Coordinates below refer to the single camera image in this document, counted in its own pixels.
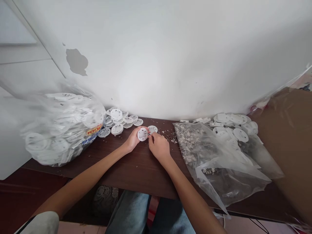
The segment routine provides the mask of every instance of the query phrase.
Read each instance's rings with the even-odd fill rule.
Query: wall stain
[[[85,69],[88,66],[88,59],[77,49],[66,49],[66,60],[73,73],[87,76]]]

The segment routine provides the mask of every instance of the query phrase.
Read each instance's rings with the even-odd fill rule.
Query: wooden table
[[[142,118],[144,126],[155,125],[161,135],[169,139],[171,156],[205,199],[207,204],[213,208],[219,208],[194,182],[182,158],[179,144],[170,141],[173,137],[175,121]],[[89,168],[116,148],[121,146],[128,138],[134,126],[124,129],[117,136],[110,134],[106,138],[97,137],[94,142],[75,160],[63,167],[50,167],[40,165],[34,159],[29,160],[23,168],[74,178],[85,169]],[[152,155],[149,150],[148,141],[140,142],[132,153],[124,156],[116,162],[101,178],[102,184],[120,189],[127,189],[165,198],[178,198],[170,177]],[[299,214],[294,210],[284,195],[274,183],[267,185],[265,191],[257,192],[243,201],[230,205],[228,211],[235,214],[249,215],[263,219],[280,222],[297,223],[301,220]]]

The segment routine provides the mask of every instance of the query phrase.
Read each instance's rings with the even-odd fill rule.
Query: cable
[[[270,234],[269,231],[265,228],[265,226],[263,226],[262,223],[259,222],[259,220],[256,219],[256,221],[258,221],[258,223],[261,224],[261,226],[265,229],[263,229],[262,227],[260,227],[258,224],[256,224],[252,219],[250,219],[255,225],[257,225],[259,228],[261,228],[266,234]]]
[[[225,229],[225,216],[223,215],[223,228]]]

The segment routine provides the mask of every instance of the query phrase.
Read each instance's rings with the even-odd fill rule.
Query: white sleeve
[[[46,211],[28,220],[14,234],[57,234],[59,216],[54,211]]]

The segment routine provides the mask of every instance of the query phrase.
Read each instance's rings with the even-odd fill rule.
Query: blue jeans
[[[143,234],[151,196],[125,190],[111,216],[105,234]],[[179,200],[160,198],[149,234],[195,233]]]

